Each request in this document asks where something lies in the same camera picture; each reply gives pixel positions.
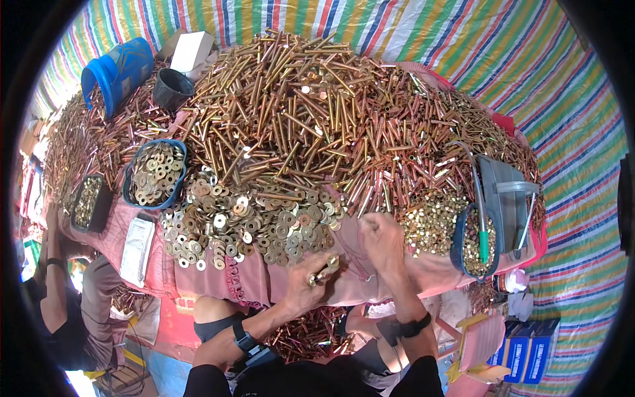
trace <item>wire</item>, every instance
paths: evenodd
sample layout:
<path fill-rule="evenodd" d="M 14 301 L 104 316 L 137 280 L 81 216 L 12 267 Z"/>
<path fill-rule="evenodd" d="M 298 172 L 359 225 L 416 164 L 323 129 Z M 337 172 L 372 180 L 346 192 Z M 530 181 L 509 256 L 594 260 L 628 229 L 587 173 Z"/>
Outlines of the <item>wire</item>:
<path fill-rule="evenodd" d="M 115 325 L 115 324 L 121 324 L 121 323 L 128 323 L 128 325 L 130 326 L 130 328 L 132 328 L 132 332 L 135 333 L 135 338 L 137 340 L 139 339 L 139 336 L 137 335 L 137 331 L 135 330 L 135 327 L 132 325 L 132 323 L 130 322 L 130 320 L 119 320 L 119 321 L 115 321 L 115 322 L 106 322 L 106 323 L 100 323 L 99 321 L 95 320 L 94 318 L 92 318 L 88 313 L 86 313 L 86 311 L 84 309 L 81 309 L 82 313 L 84 313 L 90 320 L 94 321 L 95 323 L 99 324 L 99 325 Z M 104 342 L 103 340 L 100 340 L 98 338 L 96 338 L 94 335 L 92 335 L 93 338 L 95 338 L 96 340 L 99 340 L 100 342 Z M 143 350 L 143 346 L 141 346 L 141 343 L 139 343 L 139 358 L 141 359 L 141 362 L 144 364 L 142 366 L 142 372 L 141 372 L 141 382 L 139 383 L 140 385 L 140 389 L 138 391 L 135 391 L 135 393 L 133 394 L 123 394 L 123 393 L 117 393 L 120 396 L 123 397 L 135 397 L 135 396 L 140 396 L 141 393 L 143 393 L 144 389 L 145 389 L 145 361 L 144 361 L 144 350 Z M 135 375 L 139 375 L 139 373 L 137 371 L 135 371 L 132 368 L 129 368 L 132 372 L 135 373 Z M 112 395 L 112 375 L 109 372 L 106 372 L 104 375 L 108 375 L 107 379 L 108 379 L 108 383 L 109 383 L 109 394 Z"/>
<path fill-rule="evenodd" d="M 401 376 L 402 376 L 402 372 L 403 372 L 403 365 L 401 364 L 401 358 L 399 358 L 399 355 L 397 354 L 397 349 L 395 349 L 394 346 L 391 346 L 392 352 L 395 354 L 395 357 L 397 358 L 397 362 L 399 363 L 399 381 L 401 382 Z"/>

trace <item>gray plastic dustpan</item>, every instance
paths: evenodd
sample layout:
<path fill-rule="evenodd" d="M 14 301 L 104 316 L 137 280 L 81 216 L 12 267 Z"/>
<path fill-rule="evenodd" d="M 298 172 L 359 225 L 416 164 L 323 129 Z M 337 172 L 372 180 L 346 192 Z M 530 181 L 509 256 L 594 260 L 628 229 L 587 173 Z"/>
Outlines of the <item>gray plastic dustpan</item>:
<path fill-rule="evenodd" d="M 502 253 L 515 252 L 517 259 L 520 250 L 527 246 L 527 234 L 536 195 L 540 192 L 537 184 L 526 182 L 523 173 L 509 164 L 494 160 L 483 154 L 477 154 L 483 195 L 486 206 L 493 210 L 502 226 Z M 529 216 L 527 214 L 527 195 L 532 195 Z"/>

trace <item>blue plastic bucket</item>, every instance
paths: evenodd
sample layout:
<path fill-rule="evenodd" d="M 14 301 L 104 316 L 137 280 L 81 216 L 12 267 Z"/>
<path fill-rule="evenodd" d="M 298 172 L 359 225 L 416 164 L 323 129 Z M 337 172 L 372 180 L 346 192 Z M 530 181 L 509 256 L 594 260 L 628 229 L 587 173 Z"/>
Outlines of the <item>blue plastic bucket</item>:
<path fill-rule="evenodd" d="M 106 118 L 111 117 L 117 105 L 150 77 L 153 66 L 152 50 L 142 37 L 88 62 L 81 73 L 81 92 L 88 108 L 92 108 L 90 97 L 97 82 L 104 96 Z"/>
<path fill-rule="evenodd" d="M 139 157 L 139 155 L 143 153 L 146 146 L 160 144 L 161 142 L 167 142 L 172 146 L 178 146 L 183 151 L 183 168 L 181 168 L 181 176 L 179 176 L 179 178 L 175 182 L 174 191 L 172 192 L 172 194 L 162 204 L 158 204 L 155 206 L 134 204 L 132 201 L 130 201 L 130 197 L 128 196 L 128 192 L 130 191 L 130 184 L 131 184 L 132 176 L 133 176 L 132 164 L 135 162 L 137 157 Z M 187 174 L 186 164 L 187 164 L 187 148 L 182 141 L 176 140 L 176 139 L 155 139 L 155 140 L 151 140 L 150 142 L 147 142 L 145 145 L 139 148 L 137 153 L 135 153 L 135 156 L 133 157 L 132 161 L 130 161 L 130 163 L 126 166 L 126 169 L 123 174 L 123 187 L 121 188 L 121 195 L 123 197 L 123 201 L 125 201 L 127 205 L 130 205 L 136 208 L 143 208 L 144 210 L 164 210 L 166 208 L 171 207 L 174 204 L 174 202 L 177 200 L 177 198 L 179 198 L 181 195 L 181 189 L 183 188 L 183 181 L 185 180 L 185 174 Z"/>

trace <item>black wristband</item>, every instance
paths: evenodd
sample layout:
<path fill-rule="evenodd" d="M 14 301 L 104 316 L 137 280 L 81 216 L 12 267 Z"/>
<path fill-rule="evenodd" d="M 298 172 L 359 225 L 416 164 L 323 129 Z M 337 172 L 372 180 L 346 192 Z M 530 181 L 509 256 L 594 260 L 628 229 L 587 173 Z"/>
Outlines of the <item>black wristband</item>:
<path fill-rule="evenodd" d="M 62 271 L 68 271 L 68 267 L 66 266 L 66 264 L 64 262 L 62 262 L 60 259 L 57 259 L 57 258 L 49 258 L 46 261 L 46 267 L 48 267 L 49 265 L 56 265 Z"/>
<path fill-rule="evenodd" d="M 255 346 L 258 346 L 258 342 L 251 337 L 249 332 L 245 332 L 242 321 L 234 323 L 232 325 L 232 329 L 234 330 L 234 343 L 240 348 L 240 350 L 249 354 Z"/>
<path fill-rule="evenodd" d="M 421 332 L 421 330 L 423 330 L 425 327 L 430 325 L 431 321 L 432 321 L 432 316 L 430 315 L 430 313 L 428 313 L 425 315 L 425 317 L 423 317 L 419 321 L 411 321 L 406 324 L 400 323 L 399 329 L 401 331 L 400 332 L 401 337 L 402 338 L 416 337 Z"/>

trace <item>green handle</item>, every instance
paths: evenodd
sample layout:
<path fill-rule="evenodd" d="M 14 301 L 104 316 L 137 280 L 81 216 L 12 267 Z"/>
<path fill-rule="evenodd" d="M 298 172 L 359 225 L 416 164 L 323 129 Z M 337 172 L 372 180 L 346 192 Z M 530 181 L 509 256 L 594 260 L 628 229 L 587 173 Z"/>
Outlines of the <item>green handle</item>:
<path fill-rule="evenodd" d="M 487 263 L 490 256 L 490 240 L 487 236 L 487 232 L 478 232 L 479 238 L 479 251 L 481 254 L 481 263 Z"/>

